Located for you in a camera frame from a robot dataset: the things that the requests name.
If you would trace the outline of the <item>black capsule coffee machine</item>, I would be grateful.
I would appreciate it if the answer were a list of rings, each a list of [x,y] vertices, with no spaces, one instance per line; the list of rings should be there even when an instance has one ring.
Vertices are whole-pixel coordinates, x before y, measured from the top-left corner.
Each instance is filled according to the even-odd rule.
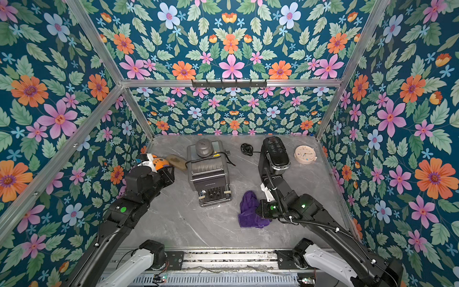
[[[282,175],[290,168],[290,160],[286,147],[277,136],[270,136],[263,140],[259,156],[259,175],[262,181]]]

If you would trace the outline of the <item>pink round alarm clock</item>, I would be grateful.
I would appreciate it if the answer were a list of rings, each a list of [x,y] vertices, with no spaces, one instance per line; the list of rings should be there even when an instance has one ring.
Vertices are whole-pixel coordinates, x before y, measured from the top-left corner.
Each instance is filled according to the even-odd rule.
[[[317,155],[312,147],[308,145],[300,145],[295,148],[294,158],[302,165],[309,165],[317,160]]]

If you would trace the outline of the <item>purple microfiber cloth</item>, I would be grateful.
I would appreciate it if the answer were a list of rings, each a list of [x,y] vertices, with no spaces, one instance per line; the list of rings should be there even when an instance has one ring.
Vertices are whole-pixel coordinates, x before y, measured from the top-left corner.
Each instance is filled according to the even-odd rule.
[[[256,213],[259,200],[253,191],[246,191],[240,202],[240,214],[238,215],[241,228],[264,228],[270,225],[270,220],[262,218]]]

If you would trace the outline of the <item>black hook rail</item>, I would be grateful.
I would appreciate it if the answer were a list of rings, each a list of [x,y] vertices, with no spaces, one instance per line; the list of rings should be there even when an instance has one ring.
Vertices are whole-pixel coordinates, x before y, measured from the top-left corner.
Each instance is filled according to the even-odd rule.
[[[192,80],[194,88],[264,88],[267,80]]]

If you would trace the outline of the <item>orange plush toy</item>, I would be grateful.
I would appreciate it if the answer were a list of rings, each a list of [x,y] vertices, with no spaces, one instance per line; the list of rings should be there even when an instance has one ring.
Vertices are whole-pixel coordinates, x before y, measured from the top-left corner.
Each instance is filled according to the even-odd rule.
[[[155,164],[155,167],[156,167],[156,170],[160,170],[161,168],[163,167],[169,167],[170,166],[170,163],[164,159],[164,158],[161,158],[161,157],[158,157],[157,159],[154,160],[154,164]]]

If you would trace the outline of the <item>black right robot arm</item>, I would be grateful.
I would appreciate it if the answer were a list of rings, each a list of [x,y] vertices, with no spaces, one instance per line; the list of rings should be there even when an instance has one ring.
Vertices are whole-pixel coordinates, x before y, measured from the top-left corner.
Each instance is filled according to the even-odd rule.
[[[396,260],[388,260],[359,242],[340,226],[315,198],[308,194],[298,196],[280,175],[268,169],[261,180],[272,201],[262,200],[257,214],[268,220],[278,220],[308,228],[324,240],[332,252],[318,247],[312,240],[301,239],[292,250],[299,268],[312,267],[324,271],[347,287],[399,287],[404,268]]]

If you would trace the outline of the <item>silver espresso coffee machine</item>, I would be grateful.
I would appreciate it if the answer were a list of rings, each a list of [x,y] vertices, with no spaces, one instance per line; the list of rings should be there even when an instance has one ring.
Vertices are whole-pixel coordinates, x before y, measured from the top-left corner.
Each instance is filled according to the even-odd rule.
[[[187,147],[186,155],[188,180],[192,191],[198,195],[199,205],[206,207],[231,201],[228,166],[234,163],[222,141],[202,138]]]

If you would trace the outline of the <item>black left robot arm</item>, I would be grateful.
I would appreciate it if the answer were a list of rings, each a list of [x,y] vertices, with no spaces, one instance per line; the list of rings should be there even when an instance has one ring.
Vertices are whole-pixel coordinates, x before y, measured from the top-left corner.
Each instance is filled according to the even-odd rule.
[[[98,235],[79,259],[65,287],[95,287],[124,239],[148,211],[162,189],[175,181],[174,167],[154,172],[149,166],[134,167],[125,177],[126,192],[108,209]]]

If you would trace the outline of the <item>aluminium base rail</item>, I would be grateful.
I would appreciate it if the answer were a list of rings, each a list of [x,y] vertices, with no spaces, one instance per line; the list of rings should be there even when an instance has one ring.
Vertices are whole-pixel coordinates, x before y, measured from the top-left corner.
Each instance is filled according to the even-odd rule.
[[[386,274],[379,266],[376,256],[362,252],[357,262],[352,264],[336,255],[325,251],[315,244],[308,245],[305,250],[275,252],[278,268],[282,270],[319,269],[348,287],[382,287]],[[262,273],[268,271],[262,268],[261,260],[266,255],[261,251],[244,251],[242,249],[228,252],[200,251],[197,254],[198,268],[209,271],[225,271],[231,268],[237,270],[252,268]],[[126,287],[141,273],[147,270],[181,269],[184,263],[183,252],[166,252],[163,246],[159,249],[138,248],[133,251],[130,259],[117,267],[106,279],[100,277],[110,262],[109,256],[94,254],[80,259],[67,285],[69,287]]]

